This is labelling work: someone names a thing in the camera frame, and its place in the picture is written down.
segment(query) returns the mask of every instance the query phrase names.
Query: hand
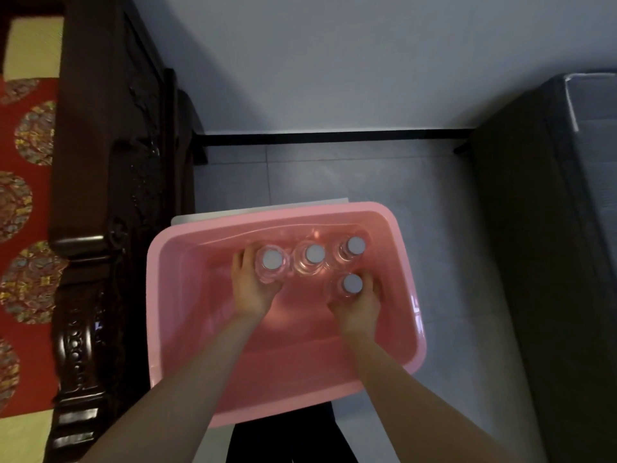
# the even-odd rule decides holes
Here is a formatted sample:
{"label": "hand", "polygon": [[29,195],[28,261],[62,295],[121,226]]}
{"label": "hand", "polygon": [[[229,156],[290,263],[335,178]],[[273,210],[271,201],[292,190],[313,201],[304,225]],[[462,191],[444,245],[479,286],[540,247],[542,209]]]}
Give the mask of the hand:
{"label": "hand", "polygon": [[263,319],[274,296],[282,288],[282,281],[263,284],[255,273],[255,252],[258,246],[249,245],[246,249],[234,253],[231,262],[231,284],[238,313]]}
{"label": "hand", "polygon": [[354,338],[375,339],[375,327],[381,308],[381,287],[379,281],[373,282],[369,272],[362,273],[362,284],[362,290],[355,299],[346,303],[328,304],[339,322],[343,338],[348,341]]}

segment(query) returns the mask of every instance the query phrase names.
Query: white wall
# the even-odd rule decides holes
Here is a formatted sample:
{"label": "white wall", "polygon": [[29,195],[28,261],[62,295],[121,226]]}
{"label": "white wall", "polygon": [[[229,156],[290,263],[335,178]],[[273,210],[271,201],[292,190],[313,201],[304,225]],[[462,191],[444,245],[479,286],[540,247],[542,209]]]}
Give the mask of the white wall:
{"label": "white wall", "polygon": [[617,0],[135,0],[207,132],[473,127],[617,67]]}

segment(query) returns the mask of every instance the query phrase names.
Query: bottle cap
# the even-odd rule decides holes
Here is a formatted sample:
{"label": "bottle cap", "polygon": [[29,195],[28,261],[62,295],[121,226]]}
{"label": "bottle cap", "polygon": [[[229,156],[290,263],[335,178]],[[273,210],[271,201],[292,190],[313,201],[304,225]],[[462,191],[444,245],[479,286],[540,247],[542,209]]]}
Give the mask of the bottle cap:
{"label": "bottle cap", "polygon": [[362,290],[362,278],[358,275],[347,275],[343,279],[343,289],[349,294],[357,294]]}
{"label": "bottle cap", "polygon": [[326,257],[326,251],[321,245],[313,244],[307,248],[306,256],[307,260],[311,263],[321,263]]}
{"label": "bottle cap", "polygon": [[362,255],[366,250],[366,243],[360,237],[351,237],[347,241],[347,250],[353,255]]}
{"label": "bottle cap", "polygon": [[282,255],[278,250],[266,250],[262,264],[267,270],[278,270],[282,265]]}

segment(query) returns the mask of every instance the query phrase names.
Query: wooden bed frame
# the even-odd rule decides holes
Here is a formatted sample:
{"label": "wooden bed frame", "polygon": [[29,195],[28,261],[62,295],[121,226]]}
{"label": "wooden bed frame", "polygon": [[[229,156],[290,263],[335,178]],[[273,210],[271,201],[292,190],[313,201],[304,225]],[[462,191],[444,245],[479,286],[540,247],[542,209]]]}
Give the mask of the wooden bed frame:
{"label": "wooden bed frame", "polygon": [[49,245],[69,264],[45,462],[76,462],[150,389],[146,253],[173,216],[194,212],[202,130],[132,0],[12,0],[12,11],[65,16]]}

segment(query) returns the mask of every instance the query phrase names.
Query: gray tile floor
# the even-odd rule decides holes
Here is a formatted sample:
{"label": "gray tile floor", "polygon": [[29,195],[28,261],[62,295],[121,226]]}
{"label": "gray tile floor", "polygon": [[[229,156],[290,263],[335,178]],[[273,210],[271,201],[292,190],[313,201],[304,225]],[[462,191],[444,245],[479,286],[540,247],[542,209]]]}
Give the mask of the gray tile floor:
{"label": "gray tile floor", "polygon": [[[452,140],[212,147],[195,168],[197,212],[348,197],[395,214],[426,326],[416,374],[529,463],[546,458],[469,160]],[[358,460],[397,457],[366,393],[334,403]],[[204,437],[196,462],[223,462],[231,427]]]}

